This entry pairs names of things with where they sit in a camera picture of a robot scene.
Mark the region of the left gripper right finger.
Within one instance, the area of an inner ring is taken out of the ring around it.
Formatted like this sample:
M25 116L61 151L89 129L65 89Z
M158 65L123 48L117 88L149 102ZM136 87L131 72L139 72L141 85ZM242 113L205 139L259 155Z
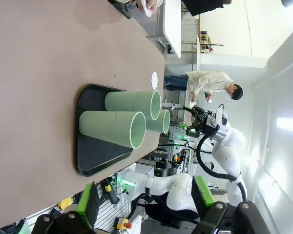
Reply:
M191 196L200 219L191 234L269 234L253 202L243 201L235 207L215 201L200 176L192 178Z

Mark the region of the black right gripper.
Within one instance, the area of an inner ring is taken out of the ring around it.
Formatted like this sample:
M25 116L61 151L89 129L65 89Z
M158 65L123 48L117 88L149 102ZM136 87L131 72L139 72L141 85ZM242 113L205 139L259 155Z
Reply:
M220 129L220 125L215 122L215 113L213 111L204 110L196 105L191 108L184 106L183 110L190 112L194 117L194 121L190 126L179 123L179 127L185 130L187 136L197 137L198 132L200 132L209 137L213 137Z

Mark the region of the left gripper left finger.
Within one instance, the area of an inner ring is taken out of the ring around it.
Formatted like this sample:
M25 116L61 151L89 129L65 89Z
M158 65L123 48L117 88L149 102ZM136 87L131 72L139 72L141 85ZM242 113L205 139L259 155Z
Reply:
M86 185L77 209L55 218L50 214L40 215L31 234L96 234L94 224L97 220L100 198L97 185Z

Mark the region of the pale green tall cup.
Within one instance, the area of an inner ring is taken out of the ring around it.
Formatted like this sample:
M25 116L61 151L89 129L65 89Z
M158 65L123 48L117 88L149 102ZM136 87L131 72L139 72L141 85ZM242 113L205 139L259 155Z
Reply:
M161 95L157 90L109 92L105 108L107 111L142 112L146 119L156 120L161 110Z
M147 119L146 129L158 133L166 134L170 125L170 113L168 109L162 109L156 120Z
M85 111L79 117L79 131L88 137L138 149L145 138L146 118L142 112Z

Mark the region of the person's right hand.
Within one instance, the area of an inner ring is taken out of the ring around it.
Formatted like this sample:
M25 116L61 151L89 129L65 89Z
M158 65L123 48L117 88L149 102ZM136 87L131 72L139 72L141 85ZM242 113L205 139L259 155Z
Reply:
M151 12L156 12L158 5L157 0L146 0L146 8Z

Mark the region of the yellow emergency stop button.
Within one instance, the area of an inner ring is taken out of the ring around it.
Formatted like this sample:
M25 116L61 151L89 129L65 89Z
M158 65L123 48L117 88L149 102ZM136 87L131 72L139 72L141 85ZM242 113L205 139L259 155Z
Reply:
M117 230L126 230L126 229L131 229L132 224L126 218L117 217L115 218L113 227Z
M57 206L64 210L66 207L70 206L73 203L73 199L71 197L68 197L60 202L57 203Z

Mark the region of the black handheld scanner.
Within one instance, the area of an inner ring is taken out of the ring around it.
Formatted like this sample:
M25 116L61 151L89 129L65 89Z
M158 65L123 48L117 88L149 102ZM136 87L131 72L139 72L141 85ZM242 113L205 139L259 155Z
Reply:
M110 203L116 205L119 203L120 199L117 197L112 181L113 178L109 176L103 180L103 185Z

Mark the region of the person in cream shirt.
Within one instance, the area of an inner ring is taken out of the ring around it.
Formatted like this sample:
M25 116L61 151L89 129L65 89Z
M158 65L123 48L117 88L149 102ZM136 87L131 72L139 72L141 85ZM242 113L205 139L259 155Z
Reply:
M192 101L197 100L199 92L205 93L209 101L212 92L225 91L233 100L243 96L243 89L223 71L191 71L184 75L164 76L164 87L169 91L188 91L192 94Z

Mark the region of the black bag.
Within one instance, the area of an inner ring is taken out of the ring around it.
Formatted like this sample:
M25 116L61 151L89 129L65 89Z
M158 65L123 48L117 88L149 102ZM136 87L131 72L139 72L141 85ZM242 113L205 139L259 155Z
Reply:
M167 195L148 196L142 194L131 202L131 215L138 207L143 207L146 214L152 219L160 222L162 226L180 229L183 222L198 224L199 215L191 210L175 211L169 208L166 204Z

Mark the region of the black plastic tray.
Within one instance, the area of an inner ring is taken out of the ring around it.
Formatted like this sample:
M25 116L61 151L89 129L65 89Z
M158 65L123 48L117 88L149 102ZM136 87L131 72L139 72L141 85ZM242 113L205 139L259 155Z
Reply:
M111 142L85 136L79 131L79 117L85 111L106 111L105 97L109 92L120 89L98 84L88 84L81 91L76 102L74 129L75 170L90 177L128 158L133 149Z

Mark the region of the wooden shelf unit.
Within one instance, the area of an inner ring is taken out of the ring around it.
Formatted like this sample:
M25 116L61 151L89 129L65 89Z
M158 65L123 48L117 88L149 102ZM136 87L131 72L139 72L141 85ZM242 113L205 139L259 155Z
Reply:
M207 31L200 31L198 36L200 53L207 54L214 51L214 47L224 47L224 44L211 42Z

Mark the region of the white folding table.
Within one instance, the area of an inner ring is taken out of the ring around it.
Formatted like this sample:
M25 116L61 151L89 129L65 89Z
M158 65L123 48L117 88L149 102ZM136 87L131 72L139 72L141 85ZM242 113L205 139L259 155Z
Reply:
M163 33L177 58L181 58L181 0L163 1Z

